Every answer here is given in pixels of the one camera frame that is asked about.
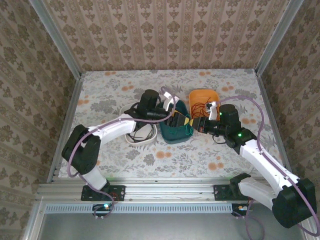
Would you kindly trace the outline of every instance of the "white bowl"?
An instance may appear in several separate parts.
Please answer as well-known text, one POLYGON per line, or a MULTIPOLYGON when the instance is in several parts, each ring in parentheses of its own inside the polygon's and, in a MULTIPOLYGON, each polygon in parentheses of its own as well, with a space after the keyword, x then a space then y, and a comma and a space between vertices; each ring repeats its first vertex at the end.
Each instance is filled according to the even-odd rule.
MULTIPOLYGON (((134 103, 123 106, 120 109, 120 115, 123 114, 126 110, 129 110, 133 104, 134 103)), ((147 125, 143 126, 142 128, 140 128, 138 131, 136 131, 136 133, 132 132, 130 135, 133 136, 135 134, 135 137, 145 139, 149 135, 150 131, 152 130, 151 127, 152 126, 150 124, 147 124, 147 125)), ((153 141, 155 141, 157 139, 157 134, 158 134, 157 127, 155 125, 153 125, 153 128, 154 128, 153 135, 148 140, 134 142, 130 137, 128 137, 127 134, 124 135, 124 138, 130 145, 136 146, 136 147, 152 143, 153 141)))

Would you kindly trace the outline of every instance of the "wall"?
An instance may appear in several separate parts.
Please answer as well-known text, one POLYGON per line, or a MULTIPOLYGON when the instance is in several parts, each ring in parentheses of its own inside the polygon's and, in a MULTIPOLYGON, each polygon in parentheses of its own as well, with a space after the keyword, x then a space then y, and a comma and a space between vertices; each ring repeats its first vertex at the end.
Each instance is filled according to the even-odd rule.
POLYGON ((45 0, 82 71, 254 68, 289 0, 45 0))
POLYGON ((320 207, 319 29, 320 1, 305 0, 262 79, 290 165, 316 185, 320 207))
POLYGON ((18 239, 47 179, 75 80, 36 12, 0 1, 0 239, 18 239))

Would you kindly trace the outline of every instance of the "table surface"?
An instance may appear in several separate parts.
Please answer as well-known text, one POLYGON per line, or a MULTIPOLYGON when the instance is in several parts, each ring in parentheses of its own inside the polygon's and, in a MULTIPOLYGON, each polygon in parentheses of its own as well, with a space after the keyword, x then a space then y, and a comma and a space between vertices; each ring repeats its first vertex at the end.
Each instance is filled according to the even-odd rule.
MULTIPOLYGON (((82 124, 96 126, 119 116, 121 107, 140 100, 146 89, 170 88, 189 109, 189 93, 213 89, 220 99, 248 96, 257 101, 265 116, 262 145, 276 159, 281 156, 253 69, 91 71, 84 77, 71 131, 82 124)), ((230 100, 245 128, 258 132, 261 115, 247 100, 230 100)), ((120 136, 101 147, 97 165, 106 178, 231 178, 240 173, 261 175, 251 163, 225 144, 215 144, 212 136, 194 132, 186 142, 167 144, 160 131, 156 141, 131 146, 120 136)), ((67 162, 62 161, 60 178, 67 178, 67 162)))

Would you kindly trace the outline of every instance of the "floor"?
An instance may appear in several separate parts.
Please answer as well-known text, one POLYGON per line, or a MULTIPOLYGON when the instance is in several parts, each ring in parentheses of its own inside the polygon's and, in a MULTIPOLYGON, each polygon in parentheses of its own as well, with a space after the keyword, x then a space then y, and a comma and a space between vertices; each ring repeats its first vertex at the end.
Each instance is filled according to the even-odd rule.
MULTIPOLYGON (((272 212, 254 204, 251 216, 265 228, 265 240, 304 240, 296 226, 282 227, 272 212)), ((262 228, 249 221, 253 239, 262 228)), ((95 220, 91 214, 47 214, 38 240, 247 240, 245 221, 231 214, 111 214, 95 220)))
MULTIPOLYGON (((262 107, 265 126, 262 145, 277 159, 279 150, 268 119, 257 77, 253 69, 92 71, 84 76, 71 129, 99 125, 119 116, 121 107, 140 100, 146 89, 167 86, 189 108, 189 93, 194 89, 213 89, 220 99, 244 95, 262 107)), ((230 100, 239 112, 242 125, 257 133, 259 110, 249 101, 230 100)), ((240 173, 261 175, 244 158, 226 145, 215 144, 211 135, 194 132, 186 142, 167 144, 160 132, 154 143, 132 147, 121 136, 104 145, 98 162, 102 174, 112 178, 231 178, 240 173)), ((62 161, 60 178, 67 178, 67 162, 62 161)))

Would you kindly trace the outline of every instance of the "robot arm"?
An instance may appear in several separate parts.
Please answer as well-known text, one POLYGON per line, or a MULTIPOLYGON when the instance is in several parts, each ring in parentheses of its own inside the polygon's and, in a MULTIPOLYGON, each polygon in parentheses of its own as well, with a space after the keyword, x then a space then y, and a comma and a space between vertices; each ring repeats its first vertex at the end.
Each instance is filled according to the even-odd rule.
POLYGON ((167 98, 165 109, 157 107, 157 101, 160 98, 159 93, 148 89, 142 94, 140 102, 132 105, 129 110, 125 111, 124 114, 116 119, 97 126, 84 127, 81 124, 76 126, 62 150, 62 157, 69 162, 71 154, 80 139, 92 130, 96 130, 85 138, 77 148, 72 158, 71 166, 73 166, 92 187, 97 190, 102 189, 107 184, 107 180, 102 176, 96 166, 100 147, 121 135, 138 131, 148 124, 145 121, 134 121, 130 119, 161 120, 167 117, 171 113, 168 109, 169 104, 173 102, 172 97, 174 97, 176 102, 179 98, 175 95, 171 96, 170 94, 166 94, 166 92, 164 96, 167 98))
MULTIPOLYGON (((208 112, 212 112, 215 107, 215 103, 206 106, 208 112)), ((270 184, 270 186, 264 185, 248 174, 241 174, 237 178, 237 187, 244 196, 251 197, 268 207, 282 226, 290 228, 312 216, 294 186, 288 181, 290 178, 302 191, 313 210, 317 212, 315 187, 312 182, 309 179, 301 180, 289 172, 264 148, 260 152, 257 137, 241 126, 239 114, 234 105, 220 106, 217 119, 198 117, 192 119, 189 124, 198 132, 211 134, 213 137, 223 136, 226 145, 248 160, 270 184)))

